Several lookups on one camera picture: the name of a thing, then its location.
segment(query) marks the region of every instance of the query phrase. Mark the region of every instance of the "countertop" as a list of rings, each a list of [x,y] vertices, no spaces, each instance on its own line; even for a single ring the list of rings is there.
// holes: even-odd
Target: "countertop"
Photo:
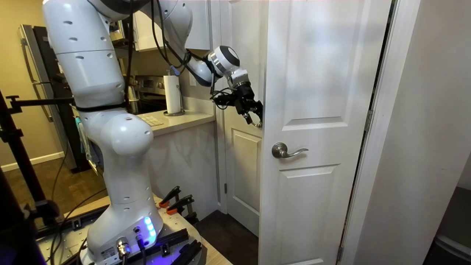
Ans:
[[[187,129],[192,126],[198,126],[202,123],[210,123],[215,120],[215,115],[212,113],[198,113],[198,112],[186,112],[183,115],[170,116],[161,112],[149,112],[137,115],[145,122],[152,126],[154,135],[171,134],[176,131]]]

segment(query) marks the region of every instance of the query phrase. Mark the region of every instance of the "cabinet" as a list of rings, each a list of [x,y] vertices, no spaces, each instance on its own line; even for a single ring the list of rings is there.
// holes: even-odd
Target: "cabinet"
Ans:
[[[196,126],[182,123],[182,126],[187,128],[180,131],[173,131],[176,126],[157,128],[146,154],[145,170],[158,195],[164,197],[176,185],[180,185],[182,197],[192,194],[193,209],[204,219],[218,209],[215,126],[214,122]]]
[[[193,10],[193,26],[187,38],[186,48],[193,50],[211,50],[211,19],[210,19],[210,1],[192,0],[187,6]],[[161,28],[157,25],[157,35],[159,44],[162,44]],[[134,13],[134,38],[136,50],[154,50],[157,48],[152,34],[152,19],[143,11]]]

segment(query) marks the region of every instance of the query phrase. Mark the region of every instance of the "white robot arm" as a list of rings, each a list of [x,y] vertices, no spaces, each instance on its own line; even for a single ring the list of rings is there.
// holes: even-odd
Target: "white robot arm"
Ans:
[[[263,120],[263,103],[254,98],[249,76],[230,47],[218,47],[199,60],[185,42],[192,10],[185,0],[45,0],[43,10],[54,47],[71,85],[84,132],[104,156],[111,206],[89,229],[87,263],[117,263],[152,247],[164,223],[154,203],[143,156],[151,147],[151,126],[124,107],[126,82],[109,38],[109,23],[143,10],[162,20],[168,44],[202,85],[226,76],[230,88],[217,91],[217,104],[236,106],[248,122],[249,112]]]

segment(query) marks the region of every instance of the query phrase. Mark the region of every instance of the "white door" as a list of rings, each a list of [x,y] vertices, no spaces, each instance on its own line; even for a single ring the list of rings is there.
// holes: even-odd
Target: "white door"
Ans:
[[[223,42],[232,45],[249,70],[257,98],[263,94],[267,41],[267,3],[227,0],[223,4]],[[224,112],[229,213],[258,235],[263,129],[248,125],[235,107]]]
[[[389,9],[270,1],[261,265],[336,263]],[[277,159],[277,142],[310,150]]]

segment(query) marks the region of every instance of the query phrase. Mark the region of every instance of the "wooden floor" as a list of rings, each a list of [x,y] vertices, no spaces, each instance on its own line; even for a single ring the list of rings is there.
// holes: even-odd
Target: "wooden floor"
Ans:
[[[34,170],[40,179],[43,191],[48,198],[54,198],[58,203],[61,213],[70,212],[77,203],[92,195],[93,193],[104,190],[104,178],[95,170],[83,170],[73,173],[65,165],[61,168],[62,159],[34,165]],[[26,203],[34,204],[27,182],[20,169],[5,172],[14,194],[21,206]],[[54,194],[54,182],[58,176],[58,184]]]

